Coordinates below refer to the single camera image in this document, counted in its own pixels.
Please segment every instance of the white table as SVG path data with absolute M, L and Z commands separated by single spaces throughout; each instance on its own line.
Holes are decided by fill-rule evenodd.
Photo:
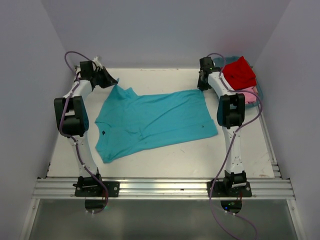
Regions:
M 173 93 L 196 89 L 198 69 L 108 69 L 123 89 L 132 87 L 138 95 Z M 96 87 L 85 100 L 90 127 L 88 141 L 92 157 L 102 177 L 113 178 L 212 178 L 218 173 L 226 155 L 225 139 L 216 114 L 218 98 L 210 89 L 204 92 L 209 113 L 217 125 L 218 135 L 170 146 L 144 150 L 103 163 L 96 151 L 99 138 L 95 120 L 112 87 Z M 246 109 L 245 122 L 258 113 L 257 108 Z M 241 130 L 242 162 L 247 178 L 274 178 L 272 154 L 268 150 L 265 132 L 257 119 Z M 48 177 L 78 177 L 77 159 L 67 139 L 58 136 Z

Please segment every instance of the gray wall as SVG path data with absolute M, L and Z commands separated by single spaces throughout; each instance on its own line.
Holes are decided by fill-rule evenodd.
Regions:
M 39 0 L 3 2 L 0 32 L 0 238 L 16 240 L 57 135 L 53 99 L 70 75 Z
M 290 0 L 42 0 L 66 50 L 108 67 L 199 67 L 209 52 L 254 63 Z
M 320 1 L 292 0 L 254 70 L 280 170 L 309 239 L 320 239 Z

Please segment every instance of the blue fabric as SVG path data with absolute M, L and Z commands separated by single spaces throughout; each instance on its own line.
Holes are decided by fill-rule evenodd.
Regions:
M 114 86 L 95 120 L 104 163 L 142 151 L 218 134 L 204 94 L 186 90 L 138 96 Z

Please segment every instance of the red cloth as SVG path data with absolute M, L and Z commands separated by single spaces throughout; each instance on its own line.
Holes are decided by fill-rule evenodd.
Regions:
M 256 75 L 242 56 L 237 61 L 225 66 L 224 78 L 234 90 L 246 89 L 257 85 Z

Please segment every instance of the blue laundry basket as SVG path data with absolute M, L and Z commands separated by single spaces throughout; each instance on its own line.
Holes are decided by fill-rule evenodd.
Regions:
M 226 64 L 231 64 L 235 61 L 237 61 L 240 57 L 239 56 L 228 56 L 225 58 L 225 62 Z M 222 68 L 224 66 L 224 60 L 222 59 L 222 57 L 216 57 L 213 59 L 214 65 L 216 67 Z M 260 99 L 262 100 L 264 98 L 264 95 L 262 93 L 261 87 L 259 85 L 258 79 L 256 80 L 256 89 L 258 91 L 258 96 L 260 97 Z M 250 104 L 246 104 L 245 107 L 246 108 L 252 108 L 252 107 L 256 107 L 258 106 L 259 101 L 256 101 L 254 103 L 250 103 Z

